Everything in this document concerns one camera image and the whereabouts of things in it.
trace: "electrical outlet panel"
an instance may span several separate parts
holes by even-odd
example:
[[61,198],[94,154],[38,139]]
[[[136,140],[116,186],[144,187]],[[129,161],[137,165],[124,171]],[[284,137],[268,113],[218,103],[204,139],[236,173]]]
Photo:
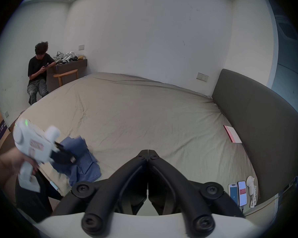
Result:
[[207,82],[208,76],[198,72],[196,78]]

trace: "smartphone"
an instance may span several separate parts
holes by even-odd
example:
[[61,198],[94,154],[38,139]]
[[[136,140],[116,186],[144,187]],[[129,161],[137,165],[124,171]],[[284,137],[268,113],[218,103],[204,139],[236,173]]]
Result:
[[236,183],[231,183],[228,185],[228,194],[233,199],[233,201],[238,205],[238,192],[237,192]]
[[238,201],[239,206],[243,206],[247,204],[247,193],[246,193],[246,182],[239,181],[238,183]]

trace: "phone screen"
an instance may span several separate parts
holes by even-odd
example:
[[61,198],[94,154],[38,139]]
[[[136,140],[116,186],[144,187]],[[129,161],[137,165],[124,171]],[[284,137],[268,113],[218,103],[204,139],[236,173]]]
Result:
[[246,194],[246,182],[239,181],[238,182],[238,194],[240,198],[240,206],[247,204],[247,194]]
[[229,187],[230,197],[234,200],[234,202],[238,205],[238,190],[237,184],[231,184]]

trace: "black t-shirt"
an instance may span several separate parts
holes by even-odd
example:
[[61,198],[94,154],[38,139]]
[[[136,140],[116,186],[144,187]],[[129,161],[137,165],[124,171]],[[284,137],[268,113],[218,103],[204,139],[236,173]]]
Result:
[[[32,57],[29,61],[28,77],[38,72],[42,68],[42,66],[47,65],[47,63],[51,64],[52,62],[54,62],[54,59],[50,57],[50,55],[47,53],[45,53],[43,59],[41,60],[37,59],[36,57]],[[37,76],[36,78],[30,80],[29,84],[39,79],[44,79],[46,81],[46,75],[47,75],[47,72],[45,71],[41,73],[39,76]]]

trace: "gray headboard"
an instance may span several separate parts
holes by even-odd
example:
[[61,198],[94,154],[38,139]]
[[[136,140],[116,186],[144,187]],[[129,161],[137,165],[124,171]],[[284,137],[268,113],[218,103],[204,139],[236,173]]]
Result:
[[298,113],[277,93],[223,69],[213,92],[255,169],[262,203],[298,175]]

